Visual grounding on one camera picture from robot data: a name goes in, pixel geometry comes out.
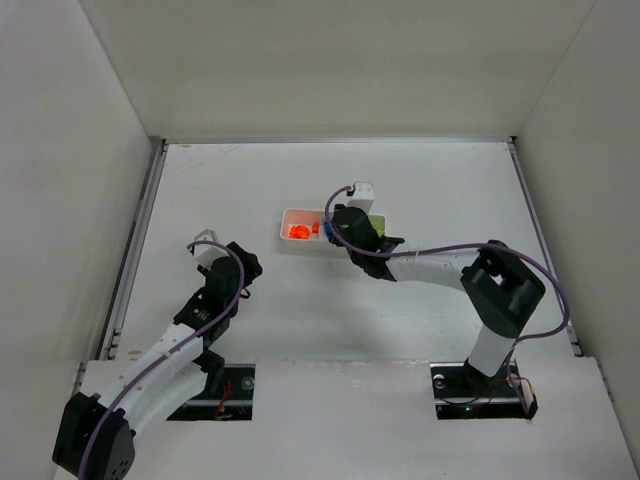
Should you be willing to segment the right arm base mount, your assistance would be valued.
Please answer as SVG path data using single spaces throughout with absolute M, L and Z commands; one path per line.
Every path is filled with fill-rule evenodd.
M 494 377 L 452 362 L 431 364 L 430 374 L 438 420 L 532 420 L 538 412 L 533 385 L 515 361 Z

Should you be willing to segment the orange round lego piece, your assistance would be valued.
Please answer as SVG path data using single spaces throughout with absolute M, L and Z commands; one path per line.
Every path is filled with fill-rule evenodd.
M 289 239 L 295 240 L 308 240 L 311 237 L 312 231 L 306 225 L 293 225 L 288 233 Z

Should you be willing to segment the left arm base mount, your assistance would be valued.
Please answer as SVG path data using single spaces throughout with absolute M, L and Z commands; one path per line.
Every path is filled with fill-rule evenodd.
M 168 421 L 250 421 L 253 416 L 256 365 L 228 364 L 207 351 L 196 363 L 207 374 L 204 389 L 168 417 Z

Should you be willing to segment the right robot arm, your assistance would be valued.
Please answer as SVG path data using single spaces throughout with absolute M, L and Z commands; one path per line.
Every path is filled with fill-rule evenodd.
M 467 295 L 482 327 L 465 367 L 476 377 L 501 370 L 546 293 L 539 278 L 499 241 L 474 247 L 477 254 L 418 255 L 399 237 L 379 235 L 358 207 L 342 206 L 331 216 L 332 243 L 346 248 L 355 265 L 374 279 L 420 282 Z

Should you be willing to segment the small blue lego piece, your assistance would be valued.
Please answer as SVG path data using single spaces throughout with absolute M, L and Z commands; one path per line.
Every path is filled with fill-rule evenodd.
M 331 238 L 333 236 L 332 229 L 329 222 L 327 221 L 323 222 L 323 229 L 327 238 Z

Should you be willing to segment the green 2x3 lego brick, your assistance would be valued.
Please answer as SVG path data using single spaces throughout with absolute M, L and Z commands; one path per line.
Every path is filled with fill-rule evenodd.
M 383 220 L 374 219 L 372 226 L 380 237 L 385 235 L 385 222 Z

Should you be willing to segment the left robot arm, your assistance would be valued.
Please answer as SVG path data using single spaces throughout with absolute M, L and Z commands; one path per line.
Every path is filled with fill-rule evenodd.
M 75 393 L 64 407 L 52 460 L 77 479 L 125 478 L 143 434 L 223 377 L 225 361 L 210 347 L 263 268 L 235 242 L 203 238 L 188 248 L 203 286 L 117 380 L 91 395 Z

